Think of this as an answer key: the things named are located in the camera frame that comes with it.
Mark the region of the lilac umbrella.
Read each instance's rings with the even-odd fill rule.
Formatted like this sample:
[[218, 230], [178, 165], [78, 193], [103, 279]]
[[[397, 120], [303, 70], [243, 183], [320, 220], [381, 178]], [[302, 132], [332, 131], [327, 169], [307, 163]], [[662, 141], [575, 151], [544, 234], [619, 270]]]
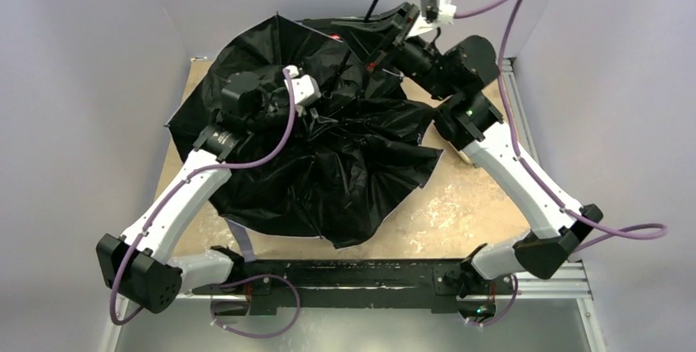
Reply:
[[233, 172], [209, 202], [222, 219], [259, 234], [360, 245], [415, 190], [441, 153], [424, 146], [432, 106], [409, 99], [401, 78], [370, 73], [338, 39], [274, 14], [235, 36], [167, 127], [185, 160], [202, 130], [243, 139], [228, 162], [251, 162], [278, 143], [286, 119], [264, 119], [266, 93], [295, 65], [322, 97], [297, 110], [286, 147], [270, 163]]

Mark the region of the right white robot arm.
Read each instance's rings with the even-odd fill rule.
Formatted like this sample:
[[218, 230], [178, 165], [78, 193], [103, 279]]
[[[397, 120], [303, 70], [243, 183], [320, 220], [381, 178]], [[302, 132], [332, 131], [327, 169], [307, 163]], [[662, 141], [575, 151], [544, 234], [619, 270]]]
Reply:
[[513, 272], [551, 278], [603, 218], [591, 203], [571, 198], [520, 147], [501, 112], [483, 94], [500, 71], [492, 44], [471, 35], [444, 53], [424, 34], [451, 23], [449, 13], [421, 12], [409, 2], [370, 17], [308, 19], [305, 24], [343, 41], [368, 71], [398, 70], [439, 101], [439, 135], [483, 168], [529, 224], [513, 239], [480, 245], [462, 264], [474, 282]]

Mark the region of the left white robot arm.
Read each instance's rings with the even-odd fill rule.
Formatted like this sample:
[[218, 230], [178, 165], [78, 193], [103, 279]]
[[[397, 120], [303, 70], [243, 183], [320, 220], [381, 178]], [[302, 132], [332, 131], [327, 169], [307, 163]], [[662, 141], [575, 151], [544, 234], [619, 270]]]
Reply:
[[233, 172], [270, 163], [286, 147], [304, 90], [295, 66], [282, 69], [282, 87], [289, 96], [289, 115], [276, 147], [251, 162], [228, 162], [239, 140], [216, 126], [206, 127], [163, 193], [119, 236], [104, 235], [96, 252], [104, 283], [110, 288], [109, 316], [118, 326], [141, 310], [160, 313], [182, 291], [202, 286], [238, 286], [233, 276], [239, 256], [210, 249], [176, 258], [172, 252], [203, 205]]

